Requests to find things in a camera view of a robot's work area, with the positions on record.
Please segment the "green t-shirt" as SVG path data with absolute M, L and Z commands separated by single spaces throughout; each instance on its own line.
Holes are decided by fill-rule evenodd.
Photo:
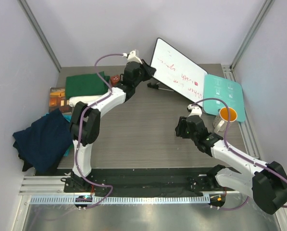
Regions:
M 108 88 L 97 73 L 69 76 L 65 83 L 65 97 L 70 99 L 78 96 L 103 95 Z

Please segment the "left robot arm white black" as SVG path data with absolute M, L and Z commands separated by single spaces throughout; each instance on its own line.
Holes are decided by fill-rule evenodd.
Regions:
M 71 176 L 65 180 L 65 192 L 87 192 L 91 188 L 91 150 L 100 133 L 102 116 L 127 102 L 135 94 L 136 87 L 150 80 L 155 72 L 156 68 L 144 60 L 128 62 L 120 80 L 106 94 L 87 103 L 78 101 L 75 104 L 70 121 L 74 166 Z

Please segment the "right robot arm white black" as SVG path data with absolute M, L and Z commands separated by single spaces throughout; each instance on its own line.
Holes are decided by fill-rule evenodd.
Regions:
M 223 137 L 209 132 L 198 115 L 181 116 L 175 133 L 191 139 L 200 152 L 229 165 L 217 165 L 208 172 L 206 183 L 210 189 L 226 187 L 238 191 L 270 215 L 287 203 L 287 175 L 279 163 L 266 163 L 244 152 L 238 153 Z

